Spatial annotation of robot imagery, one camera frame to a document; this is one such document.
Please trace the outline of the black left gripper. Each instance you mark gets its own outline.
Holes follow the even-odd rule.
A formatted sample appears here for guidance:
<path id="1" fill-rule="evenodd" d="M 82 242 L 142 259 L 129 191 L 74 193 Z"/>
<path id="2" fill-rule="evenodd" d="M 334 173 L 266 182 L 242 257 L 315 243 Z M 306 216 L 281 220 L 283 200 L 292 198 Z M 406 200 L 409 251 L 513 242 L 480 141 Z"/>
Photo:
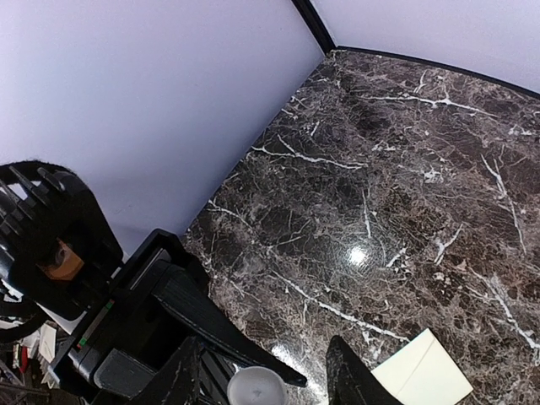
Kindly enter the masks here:
<path id="1" fill-rule="evenodd" d="M 171 265 L 180 269 L 167 270 Z M 202 264 L 176 235 L 152 231 L 118 273 L 110 295 L 59 350 L 50 367 L 55 382 L 83 399 L 106 393 L 135 397 L 133 404 L 198 404 L 200 344 L 188 337 L 181 345 L 190 329 L 238 365 L 265 367 L 287 384 L 305 386 L 304 375 L 224 315 L 206 295 L 208 284 Z"/>

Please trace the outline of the left black frame post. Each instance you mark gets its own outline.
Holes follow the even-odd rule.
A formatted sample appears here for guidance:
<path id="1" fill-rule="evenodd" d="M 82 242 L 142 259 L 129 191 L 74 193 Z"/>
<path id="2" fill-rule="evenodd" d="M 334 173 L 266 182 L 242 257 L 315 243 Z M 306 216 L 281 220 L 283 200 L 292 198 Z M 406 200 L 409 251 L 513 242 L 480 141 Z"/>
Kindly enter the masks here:
<path id="1" fill-rule="evenodd" d="M 300 17 L 304 20 L 323 53 L 326 55 L 331 51 L 337 50 L 338 46 L 332 39 L 312 1 L 292 0 L 292 4 L 300 14 Z"/>

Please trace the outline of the white glue stick cap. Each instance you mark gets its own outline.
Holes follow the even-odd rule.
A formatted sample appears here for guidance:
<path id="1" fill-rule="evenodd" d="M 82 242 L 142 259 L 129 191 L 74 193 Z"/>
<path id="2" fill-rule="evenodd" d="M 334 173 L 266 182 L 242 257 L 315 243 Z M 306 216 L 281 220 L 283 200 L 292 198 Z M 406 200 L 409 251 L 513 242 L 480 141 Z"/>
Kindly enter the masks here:
<path id="1" fill-rule="evenodd" d="M 227 386 L 231 405 L 286 405 L 287 389 L 274 371 L 252 366 L 237 371 Z"/>

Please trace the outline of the cream paper envelope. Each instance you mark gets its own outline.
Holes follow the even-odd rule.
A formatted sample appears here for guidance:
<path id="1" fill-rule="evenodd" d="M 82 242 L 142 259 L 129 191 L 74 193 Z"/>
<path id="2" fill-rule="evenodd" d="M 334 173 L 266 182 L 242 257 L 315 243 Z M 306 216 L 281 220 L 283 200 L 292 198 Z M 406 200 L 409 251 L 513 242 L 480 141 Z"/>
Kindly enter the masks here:
<path id="1" fill-rule="evenodd" d="M 429 330 L 372 370 L 399 402 L 411 405 L 454 405 L 473 391 L 456 362 Z"/>

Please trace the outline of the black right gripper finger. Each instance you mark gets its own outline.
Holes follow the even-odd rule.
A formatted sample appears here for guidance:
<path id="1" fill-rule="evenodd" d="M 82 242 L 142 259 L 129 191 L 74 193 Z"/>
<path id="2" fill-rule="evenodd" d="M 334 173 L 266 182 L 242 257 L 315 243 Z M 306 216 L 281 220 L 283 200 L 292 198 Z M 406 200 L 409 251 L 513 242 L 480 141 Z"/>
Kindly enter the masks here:
<path id="1" fill-rule="evenodd" d="M 338 335 L 328 345 L 326 369 L 330 405 L 402 405 Z"/>

